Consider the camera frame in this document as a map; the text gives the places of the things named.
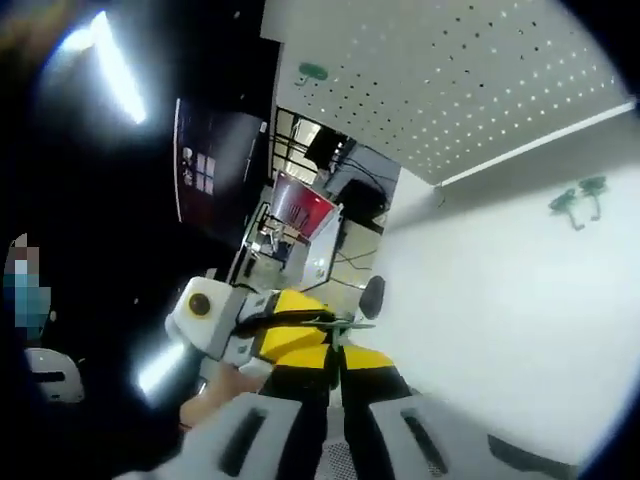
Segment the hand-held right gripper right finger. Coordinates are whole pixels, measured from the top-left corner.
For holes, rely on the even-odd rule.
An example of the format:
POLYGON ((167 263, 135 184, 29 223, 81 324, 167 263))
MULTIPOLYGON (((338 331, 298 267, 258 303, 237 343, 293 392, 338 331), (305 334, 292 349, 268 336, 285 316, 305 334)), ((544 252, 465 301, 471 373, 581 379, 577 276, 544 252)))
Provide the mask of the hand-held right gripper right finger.
POLYGON ((574 479, 577 468, 529 452, 411 388, 386 355, 342 349, 344 432, 363 479, 574 479))

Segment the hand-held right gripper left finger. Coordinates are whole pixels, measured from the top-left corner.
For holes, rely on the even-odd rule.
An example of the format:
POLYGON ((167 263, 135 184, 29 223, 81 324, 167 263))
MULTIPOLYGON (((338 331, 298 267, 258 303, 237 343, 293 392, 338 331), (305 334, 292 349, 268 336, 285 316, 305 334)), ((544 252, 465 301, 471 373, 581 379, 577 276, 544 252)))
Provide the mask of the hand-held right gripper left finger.
POLYGON ((276 362, 257 393, 243 393, 183 439, 179 453, 122 479, 312 479, 327 437, 334 360, 328 344, 276 362))

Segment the person's left hand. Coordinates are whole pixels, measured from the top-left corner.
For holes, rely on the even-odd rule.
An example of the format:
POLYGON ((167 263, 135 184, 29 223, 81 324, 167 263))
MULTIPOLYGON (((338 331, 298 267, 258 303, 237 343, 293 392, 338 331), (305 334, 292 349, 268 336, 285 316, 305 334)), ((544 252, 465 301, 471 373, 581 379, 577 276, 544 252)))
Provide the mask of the person's left hand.
POLYGON ((181 405, 179 410, 181 429, 191 430, 242 393, 258 392, 265 380, 265 376, 248 376, 232 365, 221 363, 204 390, 181 405))

